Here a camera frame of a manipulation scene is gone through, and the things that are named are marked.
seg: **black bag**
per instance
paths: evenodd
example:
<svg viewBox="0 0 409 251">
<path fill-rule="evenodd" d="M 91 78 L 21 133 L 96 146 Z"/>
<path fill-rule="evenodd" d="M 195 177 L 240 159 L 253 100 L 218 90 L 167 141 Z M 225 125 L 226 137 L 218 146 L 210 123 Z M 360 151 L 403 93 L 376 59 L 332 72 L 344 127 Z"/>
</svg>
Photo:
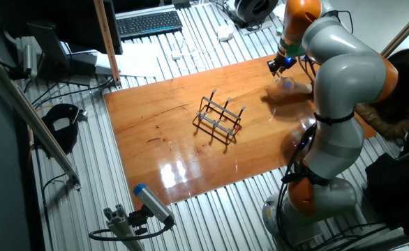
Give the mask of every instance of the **black bag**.
<svg viewBox="0 0 409 251">
<path fill-rule="evenodd" d="M 366 168 L 366 196 L 390 229 L 403 227 L 409 235 L 409 160 L 388 154 Z"/>
</svg>

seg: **monitor stand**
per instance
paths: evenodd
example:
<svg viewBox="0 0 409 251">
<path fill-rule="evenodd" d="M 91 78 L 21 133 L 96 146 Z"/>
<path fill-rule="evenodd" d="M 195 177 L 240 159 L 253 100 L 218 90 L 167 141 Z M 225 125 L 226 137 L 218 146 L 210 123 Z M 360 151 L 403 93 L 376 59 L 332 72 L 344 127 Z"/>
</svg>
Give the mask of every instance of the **monitor stand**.
<svg viewBox="0 0 409 251">
<path fill-rule="evenodd" d="M 89 85 L 96 72 L 95 55 L 66 55 L 52 24 L 32 22 L 28 27 L 45 55 L 38 71 L 39 79 L 50 82 L 74 82 L 75 79 L 76 84 Z"/>
</svg>

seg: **wooden table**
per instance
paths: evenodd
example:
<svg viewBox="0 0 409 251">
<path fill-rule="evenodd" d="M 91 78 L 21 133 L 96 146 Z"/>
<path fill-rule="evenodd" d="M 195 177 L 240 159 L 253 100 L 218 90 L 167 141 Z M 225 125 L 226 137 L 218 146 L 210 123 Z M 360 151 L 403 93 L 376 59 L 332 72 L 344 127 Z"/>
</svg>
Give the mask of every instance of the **wooden table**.
<svg viewBox="0 0 409 251">
<path fill-rule="evenodd" d="M 170 204 L 286 165 L 313 111 L 308 96 L 280 102 L 267 97 L 272 57 L 105 95 L 130 190 L 146 183 Z M 284 73 L 308 82 L 299 65 Z M 231 97 L 228 109 L 235 114 L 246 106 L 237 143 L 227 148 L 192 123 L 202 97 L 214 88 L 213 101 L 224 105 Z M 366 138 L 374 136 L 359 120 Z"/>
</svg>

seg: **white wall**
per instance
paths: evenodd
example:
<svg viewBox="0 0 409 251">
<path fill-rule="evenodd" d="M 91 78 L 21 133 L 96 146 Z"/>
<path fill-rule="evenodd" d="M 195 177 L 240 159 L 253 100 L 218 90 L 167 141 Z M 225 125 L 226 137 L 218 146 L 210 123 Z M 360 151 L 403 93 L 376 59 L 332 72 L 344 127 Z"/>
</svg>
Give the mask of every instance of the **white wall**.
<svg viewBox="0 0 409 251">
<path fill-rule="evenodd" d="M 352 13 L 353 35 L 377 52 L 386 45 L 409 22 L 409 0 L 329 0 L 336 10 Z M 346 27 L 350 21 L 347 13 L 340 13 Z M 400 49 L 409 48 L 408 39 Z"/>
</svg>

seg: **keyboard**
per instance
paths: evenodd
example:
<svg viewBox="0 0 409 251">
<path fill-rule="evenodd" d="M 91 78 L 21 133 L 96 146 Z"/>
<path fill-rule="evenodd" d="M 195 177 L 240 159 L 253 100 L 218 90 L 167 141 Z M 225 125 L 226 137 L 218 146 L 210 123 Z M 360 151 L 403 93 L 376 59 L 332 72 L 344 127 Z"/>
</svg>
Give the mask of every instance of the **keyboard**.
<svg viewBox="0 0 409 251">
<path fill-rule="evenodd" d="M 181 31 L 183 27 L 176 11 L 124 18 L 117 23 L 122 40 Z"/>
</svg>

